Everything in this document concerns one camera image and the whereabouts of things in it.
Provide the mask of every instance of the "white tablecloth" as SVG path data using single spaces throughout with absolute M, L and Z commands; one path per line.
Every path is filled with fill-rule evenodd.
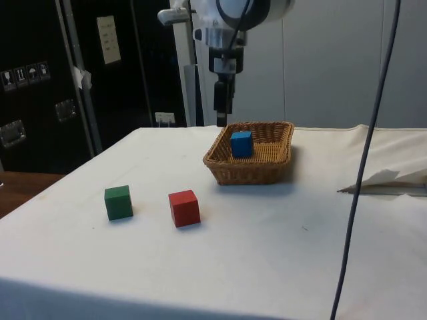
M 0 220 L 0 319 L 328 319 L 352 200 L 336 191 L 366 128 L 296 130 L 267 186 L 217 185 L 202 157 L 219 132 L 134 131 Z M 110 223 L 120 185 L 135 216 Z M 202 224 L 176 229 L 167 195 L 187 189 Z M 426 297 L 427 201 L 361 197 L 340 319 L 425 319 Z

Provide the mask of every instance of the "white paper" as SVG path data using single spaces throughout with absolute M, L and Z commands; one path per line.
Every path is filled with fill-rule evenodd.
M 99 17 L 97 22 L 105 64 L 120 61 L 121 55 L 115 31 L 114 16 Z

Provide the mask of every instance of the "white wall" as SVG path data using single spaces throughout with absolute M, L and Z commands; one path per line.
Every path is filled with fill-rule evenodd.
M 283 21 L 251 30 L 230 122 L 368 123 L 393 11 L 394 0 L 296 0 Z M 425 12 L 427 1 L 403 1 L 379 126 L 427 127 Z M 216 76 L 206 46 L 197 42 L 196 51 L 205 124 L 212 125 Z
M 296 0 L 284 19 L 286 120 L 368 123 L 380 74 L 383 0 Z
M 383 61 L 394 0 L 385 0 Z M 427 127 L 427 1 L 403 0 L 378 118 L 380 127 Z

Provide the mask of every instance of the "sticker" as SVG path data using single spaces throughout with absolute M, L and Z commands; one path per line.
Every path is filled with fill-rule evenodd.
M 12 70 L 2 71 L 0 75 L 5 91 L 12 91 L 16 89 L 16 82 Z
M 35 63 L 27 66 L 27 74 L 30 84 L 40 82 L 39 68 L 37 68 Z
M 107 65 L 121 60 L 117 33 L 115 32 L 114 16 L 97 18 L 99 38 L 101 39 L 104 63 Z
M 27 86 L 28 76 L 25 68 L 24 67 L 16 68 L 14 72 L 15 72 L 16 84 L 18 85 L 18 87 Z
M 51 72 L 50 72 L 50 69 L 49 69 L 47 62 L 40 62 L 37 64 L 37 66 L 39 67 L 40 79 L 42 81 L 43 80 L 49 80 L 51 78 Z

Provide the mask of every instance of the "black cable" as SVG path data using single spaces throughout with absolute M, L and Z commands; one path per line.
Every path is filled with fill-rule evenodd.
M 382 93 L 384 91 L 384 85 L 386 83 L 386 78 L 387 78 L 388 66 L 390 64 L 390 60 L 391 60 L 392 53 L 393 53 L 394 40 L 396 38 L 396 32 L 397 32 L 398 22 L 399 22 L 400 4 L 401 4 L 401 0 L 396 0 L 396 7 L 394 10 L 394 18 L 393 18 L 393 26 L 392 26 L 392 32 L 390 35 L 390 42 L 389 42 L 388 48 L 387 48 L 386 60 L 384 62 L 384 67 L 383 67 L 383 70 L 381 72 L 380 84 L 378 86 L 378 91 L 377 91 L 376 100 L 375 100 L 375 106 L 374 106 L 374 110 L 372 112 L 371 122 L 369 124 L 369 130 L 368 130 L 368 135 L 366 137 L 366 142 L 365 142 L 365 147 L 364 147 L 363 154 L 362 154 L 362 159 L 360 160 L 359 173 L 358 173 L 358 178 L 357 178 L 357 182 L 356 182 L 356 190 L 354 191 L 352 208 L 350 209 L 350 217 L 348 218 L 346 242 L 344 244 L 344 254 L 342 256 L 341 273 L 340 273 L 340 278 L 338 280 L 338 286 L 336 288 L 334 306 L 332 307 L 332 313 L 331 313 L 331 317 L 330 317 L 331 320 L 335 320 L 336 311 L 338 309 L 338 303 L 340 302 L 342 285 L 344 284 L 344 277 L 346 276 L 346 269 L 347 269 L 347 262 L 348 262 L 348 251 L 350 249 L 350 241 L 352 238 L 354 216 L 356 214 L 356 209 L 358 206 L 359 194 L 360 194 L 360 189 L 362 186 L 362 179 L 363 179 L 363 174 L 365 171 L 366 160 L 368 159 L 369 148 L 370 148 L 370 145 L 372 142 L 372 136 L 374 134 L 374 128 L 375 128 L 375 124 L 376 124 L 376 121 L 378 118 L 378 112 L 380 110 Z
M 249 8 L 250 3 L 251 3 L 251 0 L 246 0 L 246 4 L 245 4 L 245 7 L 243 8 L 242 15 L 240 16 L 239 23 L 236 27 L 236 30 L 234 31 L 232 40 L 230 41 L 230 44 L 228 45 L 227 56 L 230 55 L 230 53 L 232 52 L 234 41 L 236 41 L 236 39 L 238 37 L 240 28 L 242 27 L 242 24 L 243 24 L 245 15 L 248 12 L 248 8 Z

